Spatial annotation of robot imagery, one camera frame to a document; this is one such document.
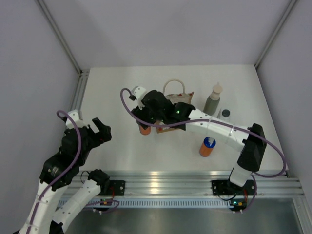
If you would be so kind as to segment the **watermelon print canvas bag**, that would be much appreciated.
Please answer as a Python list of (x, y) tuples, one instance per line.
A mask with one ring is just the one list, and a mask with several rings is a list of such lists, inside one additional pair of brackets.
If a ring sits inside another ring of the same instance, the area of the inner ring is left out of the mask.
[[(166, 86), (170, 83), (170, 82), (173, 82), (173, 81), (176, 81), (176, 82), (179, 82), (181, 85), (182, 85), (182, 92), (181, 93), (176, 93), (176, 94), (167, 94), (165, 95), (165, 97), (172, 103), (172, 104), (175, 104), (175, 103), (178, 103), (178, 102), (184, 102), (184, 103), (187, 103), (187, 104), (190, 104), (191, 101), (192, 101), (192, 98), (194, 96), (194, 92), (191, 92), (191, 93), (186, 93), (185, 92), (185, 84), (183, 81), (179, 80), (179, 79), (170, 79), (168, 80), (164, 86), (163, 86), (163, 94), (165, 94), (165, 89), (166, 89)], [(160, 128), (156, 128), (156, 132), (158, 134), (160, 133), (165, 133), (165, 132), (170, 132), (170, 131), (174, 131), (176, 130), (175, 128), (169, 128), (169, 127), (160, 127)]]

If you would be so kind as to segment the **light blue pump bottle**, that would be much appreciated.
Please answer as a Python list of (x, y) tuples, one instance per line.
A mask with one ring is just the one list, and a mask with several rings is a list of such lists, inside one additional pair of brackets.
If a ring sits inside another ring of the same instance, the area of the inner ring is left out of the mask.
[(152, 128), (151, 128), (151, 126), (139, 124), (139, 131), (142, 135), (147, 136), (151, 133)]

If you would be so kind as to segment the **grey-green bottle beige cap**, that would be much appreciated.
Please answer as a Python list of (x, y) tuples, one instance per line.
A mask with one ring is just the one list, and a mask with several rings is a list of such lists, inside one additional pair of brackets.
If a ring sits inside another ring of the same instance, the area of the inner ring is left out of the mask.
[(213, 86), (211, 94), (208, 96), (203, 112), (212, 116), (219, 105), (220, 102), (220, 94), (222, 93), (223, 88), (219, 84), (219, 82)]

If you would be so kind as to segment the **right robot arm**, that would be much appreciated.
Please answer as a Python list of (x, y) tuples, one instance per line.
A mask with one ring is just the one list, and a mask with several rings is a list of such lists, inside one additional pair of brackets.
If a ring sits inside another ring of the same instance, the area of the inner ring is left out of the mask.
[(249, 176), (259, 171), (267, 146), (262, 126), (253, 124), (252, 127), (239, 128), (210, 116), (191, 104), (171, 103), (161, 92), (148, 92), (139, 86), (131, 91), (129, 98), (137, 102), (137, 107), (131, 113), (142, 127), (155, 127), (157, 122), (161, 122), (166, 127), (212, 137), (238, 151), (237, 163), (227, 181), (227, 188), (231, 193), (242, 191)]

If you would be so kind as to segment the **dark blue pump bottle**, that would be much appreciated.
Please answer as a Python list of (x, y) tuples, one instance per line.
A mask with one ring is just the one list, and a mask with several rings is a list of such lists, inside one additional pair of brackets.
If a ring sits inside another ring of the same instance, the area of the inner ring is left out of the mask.
[(202, 145), (199, 149), (199, 154), (202, 157), (208, 157), (213, 151), (215, 145), (216, 145), (216, 140), (214, 138), (209, 137), (209, 136), (204, 138)]

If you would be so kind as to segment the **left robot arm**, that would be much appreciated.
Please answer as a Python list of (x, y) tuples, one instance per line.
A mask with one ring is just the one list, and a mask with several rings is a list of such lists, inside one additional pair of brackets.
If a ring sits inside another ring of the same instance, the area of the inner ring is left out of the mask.
[(45, 161), (39, 177), (39, 186), (31, 212), (17, 233), (63, 234), (88, 202), (110, 189), (110, 177), (100, 169), (91, 171), (81, 188), (62, 206), (59, 200), (79, 173), (89, 152), (112, 139), (111, 128), (98, 118), (92, 122), (94, 132), (80, 119), (65, 117), (67, 129), (58, 152)]

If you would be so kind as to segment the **white square bottle grey cap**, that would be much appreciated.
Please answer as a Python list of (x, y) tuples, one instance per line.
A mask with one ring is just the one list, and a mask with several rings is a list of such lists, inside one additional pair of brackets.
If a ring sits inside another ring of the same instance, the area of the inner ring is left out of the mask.
[(217, 118), (219, 120), (230, 122), (231, 112), (228, 109), (220, 109)]

